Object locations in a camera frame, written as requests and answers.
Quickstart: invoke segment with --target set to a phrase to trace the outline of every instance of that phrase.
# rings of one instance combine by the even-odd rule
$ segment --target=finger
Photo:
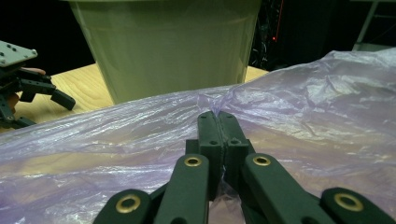
[[[17,102],[20,100],[20,97],[17,94],[11,94],[8,96],[7,102],[9,105],[9,108],[11,108],[12,113],[15,113],[15,105]]]
[[[29,70],[29,71],[32,71],[32,72],[37,72],[37,73],[39,73],[41,75],[46,75],[46,71],[44,71],[43,69],[39,69],[39,68],[25,68],[25,67],[23,69],[26,69],[26,70]]]

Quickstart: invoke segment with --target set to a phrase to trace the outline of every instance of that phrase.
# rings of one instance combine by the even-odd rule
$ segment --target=table surface
[[[245,81],[266,73],[264,70],[249,66]],[[49,95],[37,94],[32,103],[19,102],[17,104],[15,118],[25,117],[36,123],[42,123],[113,105],[106,84],[95,63],[52,76],[52,83],[58,90],[76,100],[73,110],[69,111],[51,101]],[[13,129],[0,127],[0,133],[10,131]]]

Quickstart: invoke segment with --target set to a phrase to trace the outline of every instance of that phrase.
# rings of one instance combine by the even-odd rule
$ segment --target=green container
[[[245,80],[261,0],[69,3],[115,104]]]

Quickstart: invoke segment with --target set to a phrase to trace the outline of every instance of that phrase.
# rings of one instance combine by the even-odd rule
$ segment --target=plastic bag
[[[333,51],[242,85],[3,133],[0,223],[92,223],[115,193],[154,191],[169,180],[207,110],[234,114],[256,151],[277,158],[308,192],[353,189],[396,218],[396,49],[388,49]],[[228,192],[211,204],[211,223],[230,214],[243,223]]]

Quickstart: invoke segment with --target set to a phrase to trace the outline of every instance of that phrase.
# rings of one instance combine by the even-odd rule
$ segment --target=robotic claw
[[[206,112],[198,117],[198,139],[187,140],[170,181],[151,194],[127,189],[112,196],[94,224],[207,223],[208,201],[224,180],[238,193],[247,224],[365,224],[396,222],[350,189],[307,193],[270,155],[256,153],[235,116]]]
[[[37,93],[51,95],[51,100],[72,110],[76,101],[56,89],[50,76],[43,76],[22,67],[27,60],[37,57],[34,49],[26,49],[0,41],[0,127],[19,129],[35,124],[21,117],[16,119],[8,106],[7,98],[21,91],[22,102],[32,102]]]

